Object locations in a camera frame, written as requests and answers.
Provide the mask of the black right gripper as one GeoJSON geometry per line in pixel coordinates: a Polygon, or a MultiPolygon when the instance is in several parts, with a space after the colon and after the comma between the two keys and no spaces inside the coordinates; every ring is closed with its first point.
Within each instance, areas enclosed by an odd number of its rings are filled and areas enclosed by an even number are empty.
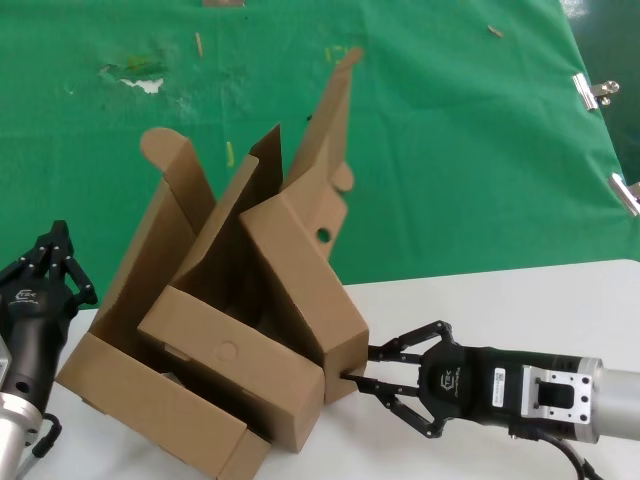
{"type": "Polygon", "coordinates": [[[452,327],[436,321],[368,347],[374,362],[421,362],[419,389],[343,372],[362,394],[374,396],[387,410],[429,439],[440,438],[450,419],[509,427],[522,421],[522,366],[525,353],[491,347],[464,347],[453,340],[452,327]],[[406,350],[436,337],[423,354],[406,350]],[[429,421],[399,397],[418,398],[434,420],[429,421]]]}

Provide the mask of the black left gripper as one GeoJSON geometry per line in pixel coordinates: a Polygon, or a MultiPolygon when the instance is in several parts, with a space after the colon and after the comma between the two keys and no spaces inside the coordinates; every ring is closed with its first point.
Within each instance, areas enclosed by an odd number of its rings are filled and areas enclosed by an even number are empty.
{"type": "Polygon", "coordinates": [[[55,221],[31,250],[1,271],[1,283],[1,334],[11,356],[1,391],[45,408],[77,313],[73,300],[77,307],[98,303],[93,283],[74,258],[67,223],[55,221]],[[78,289],[74,295],[66,277],[78,289]]]}

